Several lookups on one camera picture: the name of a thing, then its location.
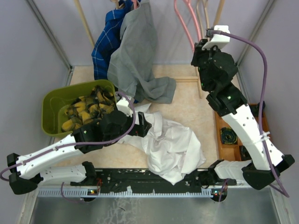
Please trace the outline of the white shirt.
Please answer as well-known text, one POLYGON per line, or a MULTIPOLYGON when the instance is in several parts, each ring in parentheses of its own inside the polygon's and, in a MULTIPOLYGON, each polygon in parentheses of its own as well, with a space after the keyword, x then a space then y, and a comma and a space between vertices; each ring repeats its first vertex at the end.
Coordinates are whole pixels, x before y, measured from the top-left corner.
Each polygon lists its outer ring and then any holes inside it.
POLYGON ((149 170, 172 185, 206 162, 201 143, 194 131, 182 124, 165 119, 161 112, 150 113, 150 105, 135 108, 143 112, 152 128, 145 137, 127 135, 119 143, 132 145, 147 155, 149 170))

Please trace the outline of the yellow plaid flannel shirt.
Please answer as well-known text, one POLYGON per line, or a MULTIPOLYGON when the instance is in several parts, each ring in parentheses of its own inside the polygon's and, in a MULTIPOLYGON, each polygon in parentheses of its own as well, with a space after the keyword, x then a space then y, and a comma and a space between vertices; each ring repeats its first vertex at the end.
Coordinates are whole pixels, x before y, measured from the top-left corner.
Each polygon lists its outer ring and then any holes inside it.
POLYGON ((62 123, 61 131, 74 131, 93 121, 102 120, 105 115, 115 109, 114 92, 97 85, 92 89, 90 95, 76 98, 75 101, 63 109, 63 115, 67 120, 62 123))

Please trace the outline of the light wooden hanger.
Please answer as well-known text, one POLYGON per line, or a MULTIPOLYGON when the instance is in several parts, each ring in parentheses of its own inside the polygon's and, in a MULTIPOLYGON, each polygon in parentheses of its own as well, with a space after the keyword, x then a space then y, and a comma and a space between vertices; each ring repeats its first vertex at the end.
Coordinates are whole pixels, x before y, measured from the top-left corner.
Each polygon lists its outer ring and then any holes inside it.
POLYGON ((206 28, 209 28, 209 17, 208 17, 207 5, 208 5, 207 0, 198 0, 197 4, 196 4, 196 14, 197 14, 198 22, 199 22, 199 27, 200 27, 202 32, 204 32, 205 29, 204 29, 203 22, 202 22, 202 19, 201 19, 200 6, 202 6, 202 8, 203 8, 202 11, 204 13, 206 28))

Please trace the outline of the grey shirt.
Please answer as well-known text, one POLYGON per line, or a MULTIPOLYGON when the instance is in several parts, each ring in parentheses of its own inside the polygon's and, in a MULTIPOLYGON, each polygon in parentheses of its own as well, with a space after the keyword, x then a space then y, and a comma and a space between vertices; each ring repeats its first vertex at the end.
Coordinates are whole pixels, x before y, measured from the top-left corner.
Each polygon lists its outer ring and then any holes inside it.
POLYGON ((157 32, 148 0, 125 15, 120 38, 119 48, 111 55, 108 80, 138 102, 147 99, 172 103, 176 81, 171 77, 156 78, 152 71, 157 32))

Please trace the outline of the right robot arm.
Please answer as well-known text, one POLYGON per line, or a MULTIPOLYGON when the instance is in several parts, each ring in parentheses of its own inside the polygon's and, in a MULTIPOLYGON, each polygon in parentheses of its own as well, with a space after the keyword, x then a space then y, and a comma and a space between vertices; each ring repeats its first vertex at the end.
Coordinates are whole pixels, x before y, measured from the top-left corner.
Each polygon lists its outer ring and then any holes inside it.
POLYGON ((274 146, 259 127, 246 98, 231 82, 238 71, 232 56, 222 52, 218 44, 202 39, 194 45, 191 65, 199 70, 209 105, 233 129, 251 156, 250 161, 215 162, 209 181, 218 185, 225 179, 242 180, 257 190, 272 184, 275 176, 295 160, 274 146))

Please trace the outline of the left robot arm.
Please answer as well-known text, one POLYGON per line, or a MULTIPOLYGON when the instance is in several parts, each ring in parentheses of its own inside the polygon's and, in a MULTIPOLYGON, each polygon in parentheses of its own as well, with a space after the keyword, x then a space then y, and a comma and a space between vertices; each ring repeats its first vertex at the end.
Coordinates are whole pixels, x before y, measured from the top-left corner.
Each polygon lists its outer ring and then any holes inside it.
POLYGON ((9 186, 16 195, 29 193, 43 184, 91 186, 97 180, 91 162, 85 161, 74 167, 56 167, 55 164, 113 145, 127 135, 143 138, 151 127, 143 112, 127 116, 121 111, 113 111, 37 152, 8 155, 9 186))

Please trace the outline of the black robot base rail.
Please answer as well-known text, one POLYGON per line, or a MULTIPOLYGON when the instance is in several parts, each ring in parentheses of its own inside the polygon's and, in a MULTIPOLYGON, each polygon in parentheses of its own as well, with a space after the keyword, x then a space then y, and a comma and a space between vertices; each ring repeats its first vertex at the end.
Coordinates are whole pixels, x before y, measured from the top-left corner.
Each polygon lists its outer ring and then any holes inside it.
POLYGON ((90 186, 44 187, 39 197, 90 202, 96 198, 211 198, 222 202, 236 180, 221 180, 209 169, 196 169, 175 185, 148 169, 103 168, 90 186))

